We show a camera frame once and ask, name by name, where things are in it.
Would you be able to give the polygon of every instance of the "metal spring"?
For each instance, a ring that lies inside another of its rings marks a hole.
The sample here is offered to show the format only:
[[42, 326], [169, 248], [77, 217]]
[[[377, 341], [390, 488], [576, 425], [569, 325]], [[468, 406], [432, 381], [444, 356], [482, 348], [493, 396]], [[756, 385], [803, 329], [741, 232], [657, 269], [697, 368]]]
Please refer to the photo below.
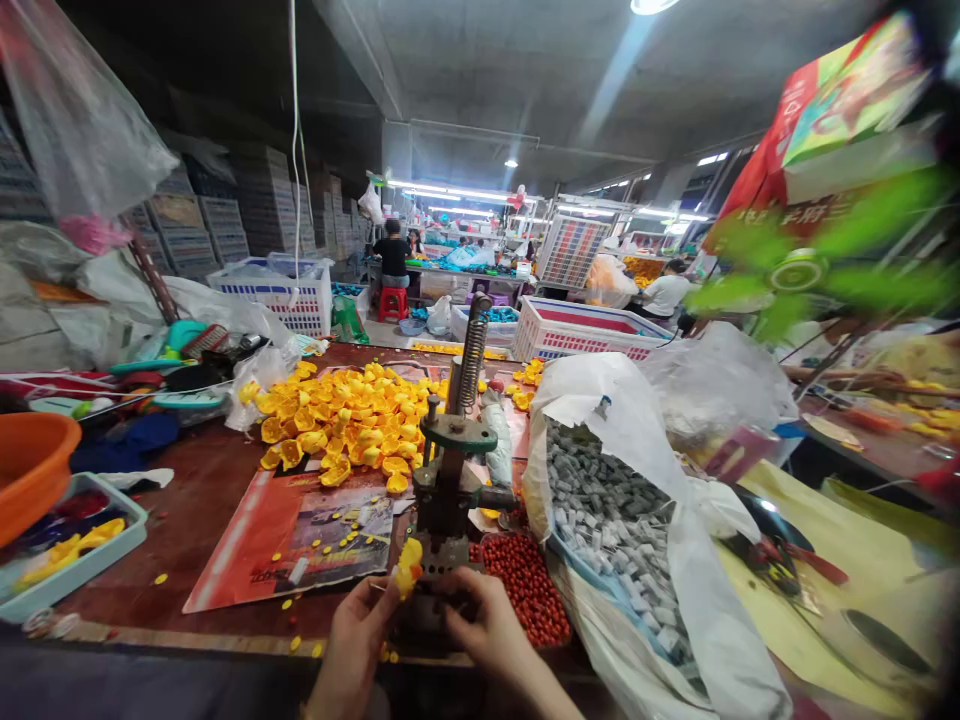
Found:
[[470, 304], [467, 334], [463, 340], [463, 362], [460, 366], [460, 408], [464, 415], [477, 402], [477, 385], [483, 368], [483, 351], [487, 344], [487, 323], [484, 313], [493, 307], [493, 301], [478, 292]]

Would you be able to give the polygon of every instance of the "orange plastic bowl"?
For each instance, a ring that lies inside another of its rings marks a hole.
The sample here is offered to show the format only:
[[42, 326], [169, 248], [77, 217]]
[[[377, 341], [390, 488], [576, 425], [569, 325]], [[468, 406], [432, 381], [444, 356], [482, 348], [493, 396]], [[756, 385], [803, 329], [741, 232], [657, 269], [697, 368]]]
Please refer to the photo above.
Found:
[[0, 547], [16, 540], [63, 497], [76, 421], [54, 413], [0, 415]]

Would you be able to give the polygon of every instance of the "red bead pile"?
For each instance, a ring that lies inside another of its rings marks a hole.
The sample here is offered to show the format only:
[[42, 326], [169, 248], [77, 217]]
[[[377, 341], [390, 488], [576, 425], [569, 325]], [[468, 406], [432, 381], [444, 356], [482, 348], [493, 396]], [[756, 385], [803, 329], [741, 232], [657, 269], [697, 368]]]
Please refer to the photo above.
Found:
[[536, 648], [565, 644], [570, 623], [536, 543], [526, 535], [492, 535], [482, 550], [487, 574], [503, 582], [530, 643]]

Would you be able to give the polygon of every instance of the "red plastic stool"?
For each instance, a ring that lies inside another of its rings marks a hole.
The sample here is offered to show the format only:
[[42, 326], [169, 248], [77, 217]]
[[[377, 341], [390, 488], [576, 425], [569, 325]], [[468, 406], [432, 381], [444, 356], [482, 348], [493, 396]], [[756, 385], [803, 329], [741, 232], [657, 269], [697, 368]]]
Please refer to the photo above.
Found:
[[380, 322], [388, 317], [404, 320], [409, 314], [406, 288], [380, 288]]

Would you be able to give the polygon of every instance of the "blue bowl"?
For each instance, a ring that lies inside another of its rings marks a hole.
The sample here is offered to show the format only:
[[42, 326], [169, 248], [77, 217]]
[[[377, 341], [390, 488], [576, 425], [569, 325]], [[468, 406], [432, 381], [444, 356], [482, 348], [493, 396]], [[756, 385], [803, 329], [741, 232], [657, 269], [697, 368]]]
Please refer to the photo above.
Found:
[[426, 320], [417, 320], [416, 318], [407, 318], [400, 321], [400, 332], [410, 337], [416, 337], [427, 327]]

